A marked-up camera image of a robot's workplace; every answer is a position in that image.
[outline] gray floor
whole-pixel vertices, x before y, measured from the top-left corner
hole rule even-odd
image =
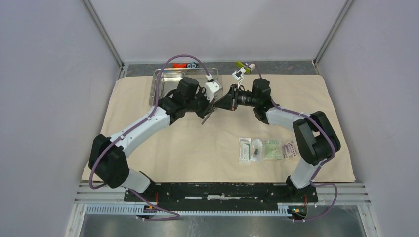
[[[204,63],[208,68],[217,68],[218,74],[232,74],[237,69],[236,62]],[[154,70],[163,64],[133,64],[129,65],[126,76],[151,76]],[[311,61],[263,61],[257,62],[261,74],[299,74],[315,75],[316,69]]]
[[[310,207],[310,216],[325,207]],[[135,216],[87,215],[82,227],[83,237],[362,237],[356,207],[335,207],[325,217],[306,223],[292,224],[286,217],[199,217],[188,216],[175,221],[143,222]]]

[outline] red object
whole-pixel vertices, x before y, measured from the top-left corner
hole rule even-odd
[[[186,63],[173,63],[174,68],[186,68]]]

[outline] silver tray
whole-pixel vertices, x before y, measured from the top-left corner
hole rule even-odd
[[[148,101],[150,106],[155,103],[154,92],[156,90],[157,74],[160,69],[154,71],[153,83],[151,85],[150,99]],[[208,72],[212,74],[214,80],[219,81],[222,84],[221,79],[218,77],[217,68],[208,68]],[[200,86],[204,86],[207,82],[205,76],[205,70],[203,68],[167,68],[162,72],[162,79],[160,80],[159,87],[159,99],[165,97],[171,90],[177,88],[179,81],[184,77],[189,77],[197,80]],[[222,97],[222,89],[215,94],[215,100]]]

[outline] beige table surface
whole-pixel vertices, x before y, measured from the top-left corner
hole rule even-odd
[[[220,75],[223,94],[236,83],[231,75]],[[316,182],[353,182],[350,155],[325,82],[318,75],[263,75],[270,81],[276,103],[295,111],[323,111],[341,142],[341,149],[316,177]],[[251,90],[256,75],[246,75],[242,85]],[[126,77],[116,82],[101,133],[110,136],[144,116],[152,76]],[[239,137],[261,140],[294,140],[292,132],[259,122],[253,108],[236,111],[218,109],[201,125],[195,113],[154,134],[128,158],[130,168],[140,170],[155,182],[285,182],[300,157],[287,161],[240,164]],[[82,180],[89,178],[86,166]]]

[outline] white wall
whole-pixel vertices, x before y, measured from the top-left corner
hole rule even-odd
[[[81,0],[0,1],[0,236],[63,236],[117,76]]]
[[[345,0],[92,0],[125,62],[311,60]]]
[[[324,76],[382,236],[418,236],[419,1],[358,0]]]

